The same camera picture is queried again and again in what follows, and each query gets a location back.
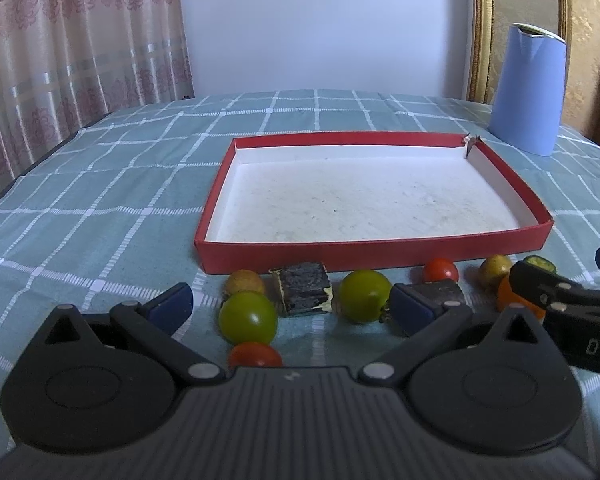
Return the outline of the blue electric kettle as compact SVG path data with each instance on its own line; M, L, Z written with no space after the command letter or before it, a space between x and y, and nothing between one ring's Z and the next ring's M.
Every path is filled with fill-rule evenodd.
M509 27L489 131L521 151L553 153L566 88L567 44L544 28Z

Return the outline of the dark sugarcane piece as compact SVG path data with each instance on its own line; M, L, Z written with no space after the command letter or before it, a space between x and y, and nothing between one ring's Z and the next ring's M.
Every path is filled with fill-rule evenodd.
M413 336L440 318L449 308L464 302L465 296L453 280L396 283L390 290L387 308L393 323L407 336Z
M308 261L271 269L287 316L332 312L332 282L321 262Z

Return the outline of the pink patterned curtain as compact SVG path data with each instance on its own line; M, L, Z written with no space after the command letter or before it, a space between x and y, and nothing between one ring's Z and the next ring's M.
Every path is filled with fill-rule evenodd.
M181 0L0 0L0 193L109 113L193 93Z

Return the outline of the gold wall moulding frame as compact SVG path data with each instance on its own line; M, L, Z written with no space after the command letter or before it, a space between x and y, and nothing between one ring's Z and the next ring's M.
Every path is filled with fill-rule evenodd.
M470 0L471 44L466 98L493 100L511 24L530 24L571 42L571 0Z

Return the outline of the green cucumber piece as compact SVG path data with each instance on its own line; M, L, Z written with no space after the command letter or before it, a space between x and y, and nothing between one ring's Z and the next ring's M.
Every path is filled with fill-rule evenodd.
M546 272L550 272L553 274L557 273L557 268L550 260L544 258L539 255L528 255L524 257L524 262L531 264L532 266L537 266L540 269L543 269Z

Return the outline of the brown longan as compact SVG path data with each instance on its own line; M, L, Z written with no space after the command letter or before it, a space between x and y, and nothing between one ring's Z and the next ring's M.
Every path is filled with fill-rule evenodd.
M226 296L232 296L238 292L257 292L265 295L266 287L260 275L251 270L238 270L230 274L224 284Z
M506 255L493 255L483 260L478 269L478 281L485 289L496 289L513 266Z

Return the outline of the teal checked bed cover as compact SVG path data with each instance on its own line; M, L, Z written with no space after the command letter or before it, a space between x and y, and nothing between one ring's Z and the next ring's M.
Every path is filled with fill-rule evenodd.
M486 104L363 91L227 94L118 110L84 128L0 199L0 390L38 326L58 304L106 312L178 282L194 292L177 340L220 364L216 330L225 278L200 270L193 238L234 138L313 131L422 131L481 136L526 180L555 225L541 256L600 288L600 148L561 126L553 155L524 154L486 131ZM274 348L288 365L357 371L400 342L388 324L337 315L283 318ZM585 398L569 444L600 469L600 375L578 370ZM0 458L13 446L0 413Z

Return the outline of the green tomato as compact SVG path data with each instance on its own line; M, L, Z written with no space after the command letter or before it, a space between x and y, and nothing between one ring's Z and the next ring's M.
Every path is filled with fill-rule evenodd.
M236 292L223 302L218 315L220 333L231 344L270 344L277 323L276 307L260 292Z
M342 280L338 290L343 316L358 324L376 322L391 287L388 278L375 270L352 271Z

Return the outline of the red cardboard tray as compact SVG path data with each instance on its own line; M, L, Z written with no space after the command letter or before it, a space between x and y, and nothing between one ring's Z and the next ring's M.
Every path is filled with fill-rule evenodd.
M210 274L329 271L540 249L554 220L478 136L337 131L230 142L194 246Z

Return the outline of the orange mandarin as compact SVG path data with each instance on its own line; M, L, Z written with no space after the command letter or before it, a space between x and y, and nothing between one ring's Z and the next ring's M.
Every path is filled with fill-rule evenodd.
M511 304L521 304L531 311L539 321L545 318L545 311L543 309L513 292L512 286L510 286L509 283L509 275L506 275L498 285L498 291L496 292L496 310L502 312Z

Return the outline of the red cherry tomato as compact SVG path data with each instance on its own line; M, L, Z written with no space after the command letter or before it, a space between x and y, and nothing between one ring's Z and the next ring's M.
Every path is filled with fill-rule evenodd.
M283 359L280 354L268 344L257 341L246 341L230 350L228 367L282 367Z
M445 258L433 258L422 268L422 279L426 283L451 280L457 282L460 272L455 263Z

